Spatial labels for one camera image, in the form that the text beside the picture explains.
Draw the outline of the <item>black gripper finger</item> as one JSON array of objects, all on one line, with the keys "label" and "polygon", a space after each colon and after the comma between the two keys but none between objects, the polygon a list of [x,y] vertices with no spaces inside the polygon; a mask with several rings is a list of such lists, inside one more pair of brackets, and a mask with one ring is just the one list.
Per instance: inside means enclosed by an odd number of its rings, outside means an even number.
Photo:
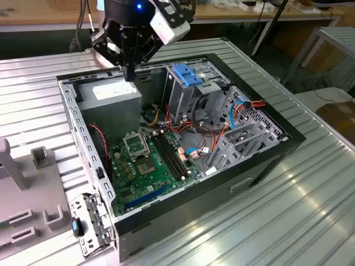
[{"label": "black gripper finger", "polygon": [[90,43],[102,65],[119,67],[125,80],[129,81],[129,68],[124,63],[124,54],[103,29],[90,35]]},{"label": "black gripper finger", "polygon": [[135,79],[135,68],[147,62],[161,48],[163,42],[155,32],[137,33],[133,54],[129,56],[129,81]]}]

